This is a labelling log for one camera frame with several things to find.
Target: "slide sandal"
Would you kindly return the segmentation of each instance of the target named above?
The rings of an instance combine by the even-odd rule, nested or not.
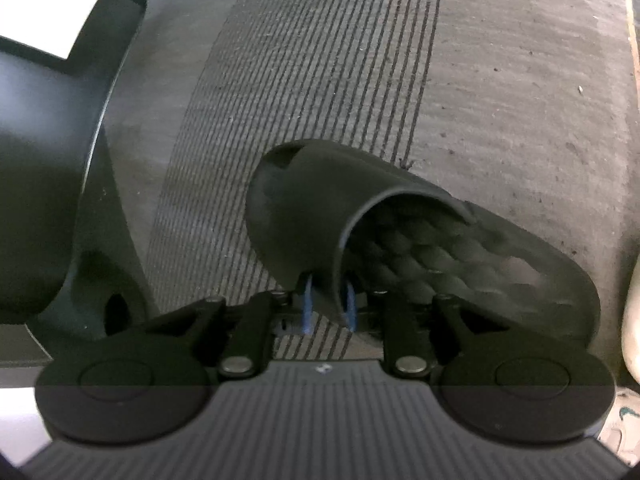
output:
[[[491,212],[366,152],[299,140],[263,156],[245,221],[281,286],[311,272],[314,307],[344,325],[350,272],[366,290],[428,305],[453,294],[549,336],[588,346],[600,318],[593,282],[573,260]]]

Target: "grey carpet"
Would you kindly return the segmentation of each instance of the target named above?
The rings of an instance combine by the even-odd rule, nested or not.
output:
[[[638,218],[624,15],[624,0],[149,0],[105,126],[160,309],[273,286],[242,223],[248,178],[277,143],[334,139],[577,260],[603,304],[593,351],[615,368]],[[317,321],[276,355],[379,353]]]

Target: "small logo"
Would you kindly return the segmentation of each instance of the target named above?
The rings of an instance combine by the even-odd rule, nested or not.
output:
[[[332,367],[329,363],[322,363],[321,365],[316,367],[316,372],[322,375],[327,375],[333,369],[334,367]]]

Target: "concrete floor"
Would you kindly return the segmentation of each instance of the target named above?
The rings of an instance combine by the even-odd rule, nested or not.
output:
[[[620,365],[638,251],[638,107],[625,0],[442,0],[414,171],[575,259]]]

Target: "mounting hole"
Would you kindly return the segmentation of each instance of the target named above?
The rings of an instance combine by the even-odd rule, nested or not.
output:
[[[130,326],[131,314],[127,302],[120,294],[113,294],[104,307],[104,332],[110,336]]]

